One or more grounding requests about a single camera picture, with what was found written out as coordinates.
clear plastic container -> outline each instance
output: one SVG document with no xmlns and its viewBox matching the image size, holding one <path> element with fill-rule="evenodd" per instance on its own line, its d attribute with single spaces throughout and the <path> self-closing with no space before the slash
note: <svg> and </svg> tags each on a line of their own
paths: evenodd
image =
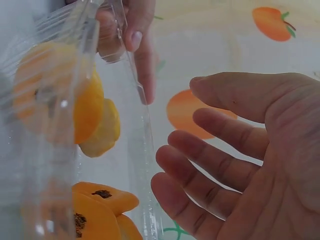
<svg viewBox="0 0 320 240">
<path fill-rule="evenodd" d="M 123 6 L 101 2 L 46 16 L 1 58 L 1 239 L 158 239 L 148 107 Z M 99 7 L 114 24 L 106 49 Z"/>
</svg>

open hand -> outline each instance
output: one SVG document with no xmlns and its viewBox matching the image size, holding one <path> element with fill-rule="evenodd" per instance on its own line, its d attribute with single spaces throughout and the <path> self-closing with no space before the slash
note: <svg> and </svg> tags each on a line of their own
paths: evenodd
<svg viewBox="0 0 320 240">
<path fill-rule="evenodd" d="M 320 82 L 296 73 L 233 72 L 194 78 L 190 87 L 212 107 L 265 124 L 253 127 L 208 108 L 193 116 L 263 165 L 175 131 L 156 154 L 165 173 L 151 182 L 164 211 L 198 240 L 320 239 Z"/>
</svg>

skin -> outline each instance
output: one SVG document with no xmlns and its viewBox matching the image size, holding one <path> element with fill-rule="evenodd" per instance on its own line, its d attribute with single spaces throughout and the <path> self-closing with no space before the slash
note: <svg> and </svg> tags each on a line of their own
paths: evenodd
<svg viewBox="0 0 320 240">
<path fill-rule="evenodd" d="M 212 107 L 265 124 L 253 127 L 206 108 L 193 115 L 201 128 L 263 164 L 174 131 L 156 153 L 164 172 L 151 181 L 164 211 L 198 240 L 320 239 L 320 82 L 296 73 L 232 72 L 194 78 L 190 88 Z"/>
<path fill-rule="evenodd" d="M 71 4 L 76 0 L 66 0 Z M 127 26 L 123 29 L 123 42 L 127 51 L 134 55 L 137 78 L 144 89 L 145 104 L 155 99 L 156 64 L 155 52 L 150 25 L 154 19 L 156 0 L 123 0 Z M 103 4 L 96 14 L 100 22 L 98 52 L 107 62 L 117 61 L 124 53 L 118 38 L 114 14 Z"/>
</svg>

yellow fruit slice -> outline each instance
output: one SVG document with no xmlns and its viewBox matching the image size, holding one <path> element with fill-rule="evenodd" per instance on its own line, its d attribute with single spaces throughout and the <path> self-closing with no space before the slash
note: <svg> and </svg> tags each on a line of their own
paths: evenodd
<svg viewBox="0 0 320 240">
<path fill-rule="evenodd" d="M 97 158 L 110 150 L 120 137 L 119 113 L 114 102 L 105 98 L 101 122 L 90 138 L 79 144 L 83 154 L 89 158 Z"/>
<path fill-rule="evenodd" d="M 126 215 L 121 214 L 116 217 L 120 228 L 121 240 L 143 240 L 134 222 Z"/>
<path fill-rule="evenodd" d="M 63 143 L 73 130 L 74 143 L 83 143 L 96 130 L 103 115 L 102 82 L 95 69 L 91 79 L 87 78 L 84 58 L 80 60 L 80 72 L 75 75 L 77 61 L 75 47 L 45 42 L 27 52 L 15 74 L 12 94 L 17 117 L 31 132 L 44 134 L 53 143 Z M 79 80 L 75 87 L 74 78 Z M 70 108 L 60 106 L 62 100 L 69 99 L 70 89 L 74 94 L 73 114 L 68 112 Z"/>
</svg>

finger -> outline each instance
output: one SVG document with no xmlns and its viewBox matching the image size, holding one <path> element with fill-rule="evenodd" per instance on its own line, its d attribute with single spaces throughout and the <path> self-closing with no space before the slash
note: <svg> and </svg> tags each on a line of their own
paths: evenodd
<svg viewBox="0 0 320 240">
<path fill-rule="evenodd" d="M 193 203 L 185 191 L 166 173 L 151 180 L 152 191 L 163 210 L 198 240 L 217 239 L 224 221 Z"/>
<path fill-rule="evenodd" d="M 134 53 L 134 62 L 146 104 L 151 104 L 156 92 L 156 52 L 149 31 L 143 36 L 139 49 Z"/>
<path fill-rule="evenodd" d="M 168 143 L 220 183 L 242 193 L 260 168 L 251 162 L 237 159 L 185 131 L 172 132 L 168 137 Z"/>
<path fill-rule="evenodd" d="M 219 218 L 225 220 L 241 196 L 211 181 L 172 146 L 159 148 L 156 161 L 201 207 Z"/>
<path fill-rule="evenodd" d="M 107 9 L 99 9 L 96 19 L 100 22 L 99 41 L 97 50 L 105 61 L 112 63 L 120 59 L 125 51 L 118 37 L 117 24 L 114 14 Z"/>
<path fill-rule="evenodd" d="M 154 19 L 156 0 L 128 0 L 127 28 L 124 34 L 126 49 L 135 52 Z"/>
<path fill-rule="evenodd" d="M 266 129 L 253 127 L 210 108 L 195 111 L 193 121 L 240 153 L 261 161 L 264 159 L 269 145 Z"/>
<path fill-rule="evenodd" d="M 238 116 L 264 123 L 265 116 L 297 101 L 302 87 L 316 83 L 297 73 L 256 74 L 223 72 L 191 80 L 192 93 L 209 106 L 230 110 Z"/>
</svg>

